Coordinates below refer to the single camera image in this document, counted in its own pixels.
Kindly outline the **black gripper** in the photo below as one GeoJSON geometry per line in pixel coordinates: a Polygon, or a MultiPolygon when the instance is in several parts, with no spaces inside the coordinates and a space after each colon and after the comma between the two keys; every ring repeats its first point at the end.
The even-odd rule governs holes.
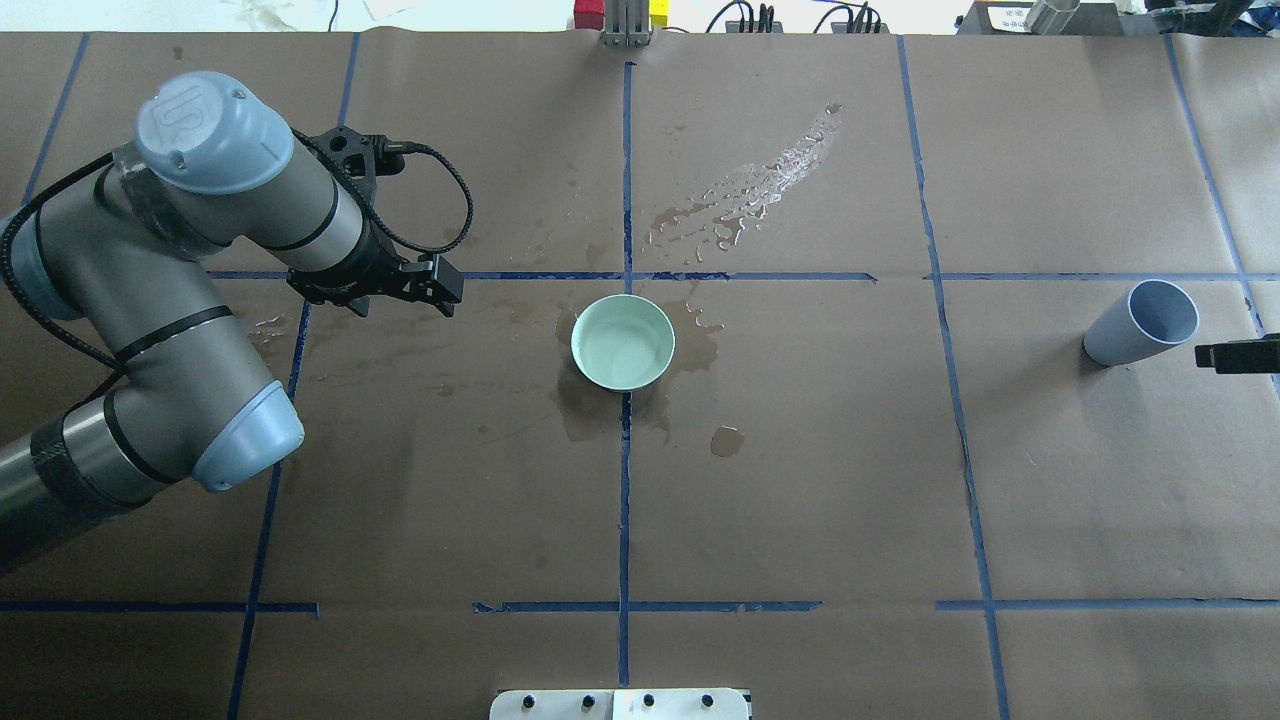
{"type": "Polygon", "coordinates": [[[375,296],[429,304],[452,318],[462,302],[465,275],[443,254],[424,254],[406,263],[396,242],[375,225],[362,228],[355,247],[334,266],[287,273],[287,284],[314,305],[344,307],[367,316],[375,296]]]}

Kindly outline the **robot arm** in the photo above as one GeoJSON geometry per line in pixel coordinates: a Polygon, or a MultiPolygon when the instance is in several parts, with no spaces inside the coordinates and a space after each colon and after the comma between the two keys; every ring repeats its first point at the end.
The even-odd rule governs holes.
{"type": "Polygon", "coordinates": [[[247,238],[306,301],[369,314],[374,296],[452,316],[465,279],[394,233],[378,179],[425,145],[337,127],[308,136],[244,83],[196,70],[146,101],[129,142],[3,223],[3,281],[24,313],[110,377],[3,450],[3,573],[195,480],[233,489],[305,428],[205,261],[247,238]]]}

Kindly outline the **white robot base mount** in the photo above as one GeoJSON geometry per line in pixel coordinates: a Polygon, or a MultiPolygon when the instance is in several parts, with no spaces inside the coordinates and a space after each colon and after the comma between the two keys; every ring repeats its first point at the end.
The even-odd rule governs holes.
{"type": "Polygon", "coordinates": [[[489,719],[753,719],[749,691],[728,687],[503,691],[489,719]]]}

